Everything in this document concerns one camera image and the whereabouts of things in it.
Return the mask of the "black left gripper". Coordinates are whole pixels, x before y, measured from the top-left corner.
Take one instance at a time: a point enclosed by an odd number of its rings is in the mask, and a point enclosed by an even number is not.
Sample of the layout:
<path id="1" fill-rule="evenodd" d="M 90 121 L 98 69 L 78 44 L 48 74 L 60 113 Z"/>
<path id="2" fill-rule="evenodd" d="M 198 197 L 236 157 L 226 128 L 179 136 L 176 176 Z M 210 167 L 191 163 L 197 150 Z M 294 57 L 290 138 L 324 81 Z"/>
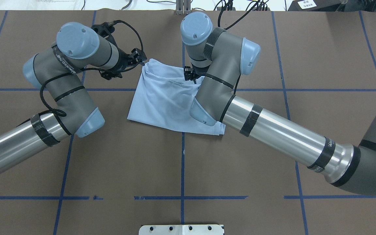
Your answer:
<path id="1" fill-rule="evenodd" d="M 114 36 L 112 33 L 115 31 L 114 25 L 123 23 L 131 28 L 134 33 L 137 35 L 141 49 L 134 48 L 131 51 L 131 54 L 125 53 L 122 49 L 120 49 Z M 122 78 L 123 72 L 130 71 L 134 69 L 137 65 L 144 66 L 144 61 L 147 60 L 147 56 L 144 52 L 144 46 L 142 43 L 142 39 L 140 34 L 127 22 L 103 22 L 102 24 L 92 25 L 92 30 L 94 30 L 99 36 L 106 39 L 109 43 L 111 43 L 111 55 L 114 55 L 117 58 L 117 62 L 113 63 L 113 67 L 109 69 L 103 69 L 101 67 L 92 68 L 91 70 L 98 71 L 100 76 L 106 80 L 111 80 L 112 78 Z"/>

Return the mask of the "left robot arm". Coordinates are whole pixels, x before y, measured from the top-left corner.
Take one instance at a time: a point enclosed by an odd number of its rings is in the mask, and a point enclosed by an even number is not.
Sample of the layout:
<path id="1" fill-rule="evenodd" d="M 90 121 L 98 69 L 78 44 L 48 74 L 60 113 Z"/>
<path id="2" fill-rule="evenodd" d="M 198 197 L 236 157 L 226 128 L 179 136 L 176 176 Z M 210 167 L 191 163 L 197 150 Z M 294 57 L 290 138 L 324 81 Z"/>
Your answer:
<path id="1" fill-rule="evenodd" d="M 118 47 L 112 35 L 116 24 L 129 26 L 123 20 L 92 27 L 66 23 L 49 49 L 24 64 L 23 74 L 39 90 L 46 110 L 0 136 L 0 174 L 68 136 L 85 137 L 104 125 L 79 73 L 98 71 L 106 80 L 122 78 L 147 58 L 143 47 L 129 54 Z"/>

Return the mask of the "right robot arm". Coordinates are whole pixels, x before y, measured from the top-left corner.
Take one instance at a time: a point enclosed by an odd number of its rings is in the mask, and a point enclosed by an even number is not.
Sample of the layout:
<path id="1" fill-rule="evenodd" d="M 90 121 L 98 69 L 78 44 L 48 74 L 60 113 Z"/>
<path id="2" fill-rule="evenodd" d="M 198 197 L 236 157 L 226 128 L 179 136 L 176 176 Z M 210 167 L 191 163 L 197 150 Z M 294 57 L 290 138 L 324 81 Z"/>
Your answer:
<path id="1" fill-rule="evenodd" d="M 376 196 L 376 68 L 368 57 L 364 23 L 333 27 L 297 15 L 271 13 L 285 116 L 235 93 L 242 75 L 257 64 L 261 48 L 228 27 L 214 27 L 204 12 L 193 12 L 180 26 L 193 71 L 204 80 L 191 115 L 216 122 L 265 143 L 324 176 L 349 193 Z"/>

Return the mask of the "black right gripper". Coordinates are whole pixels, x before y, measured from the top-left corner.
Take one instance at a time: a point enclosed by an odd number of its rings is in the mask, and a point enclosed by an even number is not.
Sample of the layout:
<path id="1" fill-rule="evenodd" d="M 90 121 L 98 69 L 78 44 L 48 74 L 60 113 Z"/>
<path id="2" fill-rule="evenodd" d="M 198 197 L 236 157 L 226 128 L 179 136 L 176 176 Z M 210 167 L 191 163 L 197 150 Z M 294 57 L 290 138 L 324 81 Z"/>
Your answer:
<path id="1" fill-rule="evenodd" d="M 204 72 L 197 73 L 194 68 L 191 68 L 190 66 L 184 66 L 183 71 L 185 81 L 193 81 L 194 84 L 197 84 L 197 79 L 205 75 Z"/>

